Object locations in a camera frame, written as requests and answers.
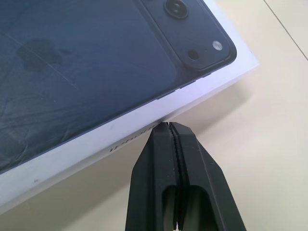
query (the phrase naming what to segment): clamp jaw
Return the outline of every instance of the clamp jaw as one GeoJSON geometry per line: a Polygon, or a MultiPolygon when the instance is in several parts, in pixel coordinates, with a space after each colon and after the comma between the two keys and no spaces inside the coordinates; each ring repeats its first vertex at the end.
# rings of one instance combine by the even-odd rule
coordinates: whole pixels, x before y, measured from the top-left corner
{"type": "Polygon", "coordinates": [[[126,231],[246,231],[226,179],[190,128],[161,123],[131,176],[126,231]]]}

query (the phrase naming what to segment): white box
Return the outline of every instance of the white box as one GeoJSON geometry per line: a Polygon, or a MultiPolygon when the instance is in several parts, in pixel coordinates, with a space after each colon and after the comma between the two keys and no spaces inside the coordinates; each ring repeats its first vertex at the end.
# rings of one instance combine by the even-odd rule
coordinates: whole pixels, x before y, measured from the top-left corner
{"type": "Polygon", "coordinates": [[[162,121],[168,121],[239,80],[258,65],[213,0],[205,3],[237,49],[236,60],[205,78],[127,113],[0,175],[0,214],[106,157],[162,121]]]}

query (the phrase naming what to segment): camera module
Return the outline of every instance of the camera module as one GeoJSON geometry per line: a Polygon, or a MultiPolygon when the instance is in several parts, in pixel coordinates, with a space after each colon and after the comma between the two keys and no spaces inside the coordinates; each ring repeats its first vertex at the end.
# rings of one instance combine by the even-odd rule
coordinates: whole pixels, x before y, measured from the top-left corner
{"type": "Polygon", "coordinates": [[[181,0],[167,0],[165,11],[175,19],[184,19],[188,16],[188,8],[181,0]]]}

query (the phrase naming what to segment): table surface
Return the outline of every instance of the table surface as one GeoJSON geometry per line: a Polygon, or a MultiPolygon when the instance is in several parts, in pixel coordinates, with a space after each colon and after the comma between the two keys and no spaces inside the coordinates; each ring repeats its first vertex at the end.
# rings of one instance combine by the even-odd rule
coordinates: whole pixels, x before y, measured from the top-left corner
{"type": "MultiPolygon", "coordinates": [[[[308,230],[306,0],[217,0],[260,67],[175,121],[223,169],[250,231],[308,230]]],[[[147,141],[61,181],[0,216],[0,230],[123,231],[131,170],[147,141]]]]}

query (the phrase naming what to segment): camera lens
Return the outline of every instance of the camera lens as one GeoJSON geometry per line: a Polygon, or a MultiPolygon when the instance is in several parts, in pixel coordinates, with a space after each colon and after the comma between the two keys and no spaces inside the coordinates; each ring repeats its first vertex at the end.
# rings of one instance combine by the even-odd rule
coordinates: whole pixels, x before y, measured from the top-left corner
{"type": "Polygon", "coordinates": [[[213,42],[213,47],[217,50],[217,51],[221,51],[222,50],[222,44],[218,41],[214,41],[213,42]]]}
{"type": "Polygon", "coordinates": [[[183,19],[188,15],[187,6],[180,0],[167,0],[165,3],[165,10],[176,19],[183,19]]]}
{"type": "Polygon", "coordinates": [[[188,52],[188,57],[190,57],[192,60],[197,60],[199,59],[199,54],[195,50],[189,50],[188,52]]]}

